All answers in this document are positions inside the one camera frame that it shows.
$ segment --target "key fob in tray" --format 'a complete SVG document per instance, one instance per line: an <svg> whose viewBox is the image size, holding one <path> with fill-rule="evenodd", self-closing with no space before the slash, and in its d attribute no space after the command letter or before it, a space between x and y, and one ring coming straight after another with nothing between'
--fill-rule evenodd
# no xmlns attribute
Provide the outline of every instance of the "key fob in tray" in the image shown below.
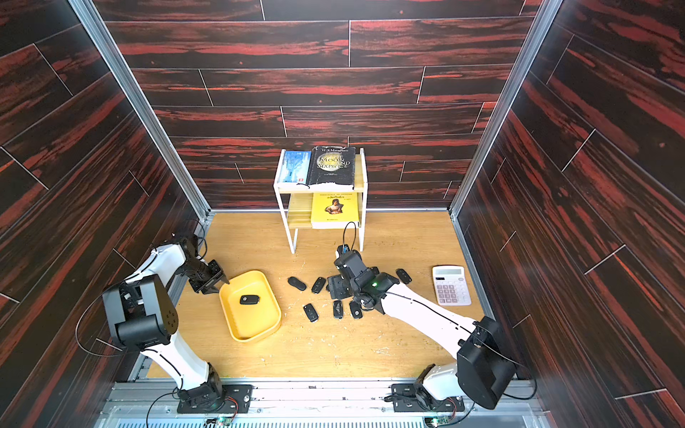
<svg viewBox="0 0 685 428"><path fill-rule="evenodd" d="M256 294L244 294L240 296L241 305L256 305L259 303L259 296Z"/></svg>

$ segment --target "black book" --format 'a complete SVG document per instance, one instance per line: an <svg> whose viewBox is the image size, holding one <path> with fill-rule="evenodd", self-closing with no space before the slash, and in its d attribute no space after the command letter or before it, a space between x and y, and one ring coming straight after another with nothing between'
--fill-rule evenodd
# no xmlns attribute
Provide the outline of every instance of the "black book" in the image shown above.
<svg viewBox="0 0 685 428"><path fill-rule="evenodd" d="M309 163L307 185L322 191L353 190L354 155L354 147L315 147Z"/></svg>

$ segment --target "yellow book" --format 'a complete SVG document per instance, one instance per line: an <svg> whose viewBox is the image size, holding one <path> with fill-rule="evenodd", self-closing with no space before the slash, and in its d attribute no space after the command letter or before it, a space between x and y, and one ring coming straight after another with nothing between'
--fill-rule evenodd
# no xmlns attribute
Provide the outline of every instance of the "yellow book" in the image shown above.
<svg viewBox="0 0 685 428"><path fill-rule="evenodd" d="M359 205L356 193L314 193L312 228L342 229L351 221L359 227Z"/></svg>

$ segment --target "yellow tray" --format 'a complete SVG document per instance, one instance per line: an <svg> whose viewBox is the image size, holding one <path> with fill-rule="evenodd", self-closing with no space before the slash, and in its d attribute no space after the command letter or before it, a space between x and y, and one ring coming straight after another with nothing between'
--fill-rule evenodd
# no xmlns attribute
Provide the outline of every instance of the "yellow tray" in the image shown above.
<svg viewBox="0 0 685 428"><path fill-rule="evenodd" d="M240 296L256 294L259 303L241 305ZM281 326L281 307L263 273L251 270L224 284L219 292L221 307L231 337L239 342L259 340Z"/></svg>

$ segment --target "red wood grain wall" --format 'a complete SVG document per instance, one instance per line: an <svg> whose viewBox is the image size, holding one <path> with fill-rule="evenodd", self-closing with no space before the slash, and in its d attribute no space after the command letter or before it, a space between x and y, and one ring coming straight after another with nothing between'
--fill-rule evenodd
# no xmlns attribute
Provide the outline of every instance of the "red wood grain wall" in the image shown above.
<svg viewBox="0 0 685 428"><path fill-rule="evenodd" d="M280 150L321 144L365 148L370 206L447 207L539 6L95 3L212 208L277 207Z"/></svg>
<svg viewBox="0 0 685 428"><path fill-rule="evenodd" d="M459 216L559 427L685 426L683 22L566 0Z"/></svg>
<svg viewBox="0 0 685 428"><path fill-rule="evenodd" d="M100 293L196 218L65 0L0 18L0 426L89 427L135 354Z"/></svg>

